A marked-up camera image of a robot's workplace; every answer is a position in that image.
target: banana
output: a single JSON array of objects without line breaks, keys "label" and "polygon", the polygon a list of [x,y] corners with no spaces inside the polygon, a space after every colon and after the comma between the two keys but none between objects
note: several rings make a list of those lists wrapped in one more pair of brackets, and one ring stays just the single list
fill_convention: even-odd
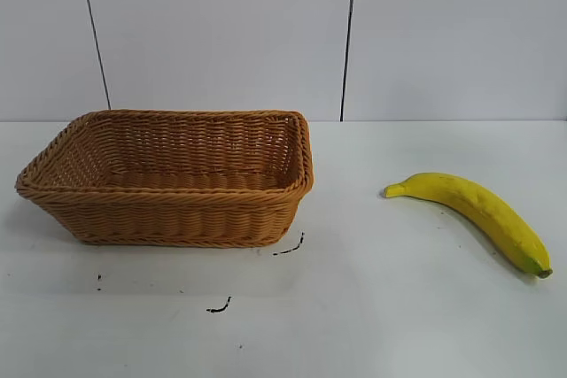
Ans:
[{"label": "banana", "polygon": [[474,181],[441,173],[414,174],[384,189],[384,197],[415,197],[458,211],[483,230],[518,269],[547,278],[549,255],[536,233],[512,208]]}]

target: banana stem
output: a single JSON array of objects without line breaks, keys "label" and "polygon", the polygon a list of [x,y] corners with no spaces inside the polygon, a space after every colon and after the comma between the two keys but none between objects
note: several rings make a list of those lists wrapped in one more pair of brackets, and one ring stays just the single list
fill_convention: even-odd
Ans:
[{"label": "banana stem", "polygon": [[385,198],[400,197],[405,193],[406,193],[406,189],[400,183],[395,183],[393,185],[386,186],[384,188]]}]

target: banana tip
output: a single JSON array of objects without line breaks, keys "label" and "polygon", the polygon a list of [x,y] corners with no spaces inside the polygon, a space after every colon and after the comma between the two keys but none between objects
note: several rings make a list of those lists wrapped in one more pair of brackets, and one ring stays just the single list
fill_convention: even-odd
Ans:
[{"label": "banana tip", "polygon": [[548,276],[550,276],[553,273],[552,269],[548,269],[548,270],[542,270],[541,272],[538,273],[538,278],[541,279],[546,279]]}]

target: white tabletop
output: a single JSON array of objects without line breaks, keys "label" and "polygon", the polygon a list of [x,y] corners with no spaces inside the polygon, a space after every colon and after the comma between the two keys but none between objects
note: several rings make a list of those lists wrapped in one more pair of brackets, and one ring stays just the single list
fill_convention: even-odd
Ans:
[{"label": "white tabletop", "polygon": [[[3,378],[567,374],[565,122],[313,123],[313,191],[280,243],[246,250],[75,241],[13,190],[63,126],[0,123]],[[423,171],[501,195],[554,274],[521,275],[445,207],[378,196]]]}]

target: basket rim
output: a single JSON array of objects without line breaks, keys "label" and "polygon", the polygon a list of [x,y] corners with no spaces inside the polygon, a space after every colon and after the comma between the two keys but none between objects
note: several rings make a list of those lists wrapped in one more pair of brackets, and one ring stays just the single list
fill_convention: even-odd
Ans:
[{"label": "basket rim", "polygon": [[[298,151],[298,162],[302,165],[299,169],[299,177],[290,185],[277,189],[196,189],[196,188],[175,188],[175,189],[155,189],[155,188],[121,188],[121,187],[75,187],[75,186],[47,186],[34,183],[36,173],[52,161],[58,152],[65,148],[65,145],[73,135],[81,131],[89,120],[104,119],[115,116],[170,116],[172,118],[199,118],[207,117],[230,118],[230,117],[249,117],[266,118],[269,116],[277,118],[294,118],[298,126],[296,143],[300,149]],[[81,117],[72,120],[49,145],[38,154],[19,174],[16,180],[16,190],[25,198],[49,198],[56,201],[57,198],[69,199],[75,196],[75,202],[88,199],[89,202],[133,202],[139,197],[154,201],[179,202],[195,201],[201,204],[209,204],[222,200],[226,201],[262,201],[272,204],[272,202],[283,202],[287,198],[296,199],[303,197],[313,187],[313,165],[311,159],[311,147],[309,142],[308,124],[300,112],[280,111],[280,110],[258,110],[258,111],[234,111],[234,112],[190,112],[190,111],[159,111],[159,110],[103,110],[89,112]]]}]

